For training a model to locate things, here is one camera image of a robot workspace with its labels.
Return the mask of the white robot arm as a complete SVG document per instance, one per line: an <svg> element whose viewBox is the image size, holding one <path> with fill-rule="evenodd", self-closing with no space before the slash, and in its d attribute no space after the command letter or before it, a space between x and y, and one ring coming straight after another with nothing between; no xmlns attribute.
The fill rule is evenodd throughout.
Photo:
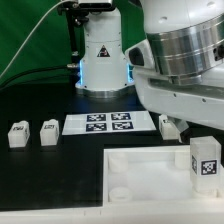
<svg viewBox="0 0 224 224"><path fill-rule="evenodd" d="M190 122L224 130L224 0L128 0L143 11L145 39L122 50L113 0L78 0L87 11L81 84L98 95L129 84L141 104L185 135Z"/></svg>

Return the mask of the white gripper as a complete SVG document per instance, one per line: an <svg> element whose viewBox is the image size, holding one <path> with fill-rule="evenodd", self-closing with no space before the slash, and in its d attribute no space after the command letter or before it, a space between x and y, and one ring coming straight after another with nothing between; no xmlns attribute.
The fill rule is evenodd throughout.
<svg viewBox="0 0 224 224"><path fill-rule="evenodd" d="M224 130L224 63L206 71L199 85L177 86L155 70L151 47L143 40L125 51L133 66L135 88L141 104L151 112L174 119L179 141L190 142L186 121Z"/></svg>

